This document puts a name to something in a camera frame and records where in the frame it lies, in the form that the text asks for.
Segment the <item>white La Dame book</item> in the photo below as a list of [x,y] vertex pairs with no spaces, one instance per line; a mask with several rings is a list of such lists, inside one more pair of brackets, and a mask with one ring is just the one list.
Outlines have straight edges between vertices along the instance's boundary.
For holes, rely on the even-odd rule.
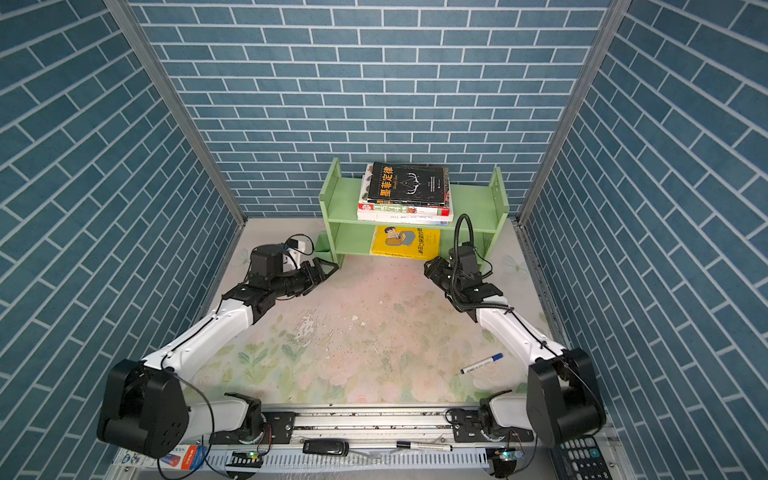
[[453,216],[432,216],[387,211],[358,210],[357,219],[359,221],[378,223],[447,226],[453,221]]

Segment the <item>green nature encyclopedia book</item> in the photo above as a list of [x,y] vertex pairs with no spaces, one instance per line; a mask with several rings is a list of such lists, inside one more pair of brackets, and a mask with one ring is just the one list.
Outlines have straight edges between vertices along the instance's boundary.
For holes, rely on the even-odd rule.
[[387,212],[396,212],[396,213],[410,213],[410,214],[419,214],[419,215],[432,215],[432,216],[449,216],[452,215],[452,199],[451,199],[451,193],[450,193],[450,183],[449,183],[449,173],[448,173],[448,183],[449,183],[449,201],[445,206],[438,206],[438,207],[428,207],[428,206],[416,206],[416,205],[401,205],[401,204],[389,204],[389,203],[371,203],[367,200],[363,199],[363,193],[364,189],[368,185],[368,178],[367,176],[370,174],[370,168],[373,163],[369,163],[364,171],[362,181],[361,181],[361,188],[360,188],[360,196],[358,200],[358,209],[359,210],[374,210],[374,211],[387,211]]

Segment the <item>black book yellow title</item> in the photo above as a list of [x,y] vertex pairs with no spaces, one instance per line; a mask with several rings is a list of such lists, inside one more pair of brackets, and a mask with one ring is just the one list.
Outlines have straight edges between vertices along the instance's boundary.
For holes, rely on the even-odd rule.
[[367,178],[363,199],[371,203],[438,207],[449,201],[448,173],[437,165],[375,162]]

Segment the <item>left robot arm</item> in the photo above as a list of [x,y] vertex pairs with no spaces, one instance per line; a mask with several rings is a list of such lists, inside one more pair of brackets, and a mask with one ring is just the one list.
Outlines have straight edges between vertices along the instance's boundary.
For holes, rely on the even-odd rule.
[[185,393],[227,343],[279,301],[308,295],[339,268],[300,256],[286,244],[254,248],[243,281],[224,293],[212,312],[156,352],[117,363],[107,375],[97,438],[154,459],[194,440],[261,443],[266,419],[259,399],[228,393],[221,401],[202,396],[192,404]]

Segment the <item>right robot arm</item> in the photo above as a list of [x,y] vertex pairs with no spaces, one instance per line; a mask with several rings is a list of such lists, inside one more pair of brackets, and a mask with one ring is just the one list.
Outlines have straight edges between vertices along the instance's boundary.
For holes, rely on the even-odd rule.
[[490,332],[527,367],[525,401],[496,394],[483,402],[490,431],[527,429],[553,447],[605,426],[607,413],[589,354],[562,346],[518,314],[502,291],[486,281],[473,247],[465,243],[448,259],[427,261],[424,275],[454,309]]

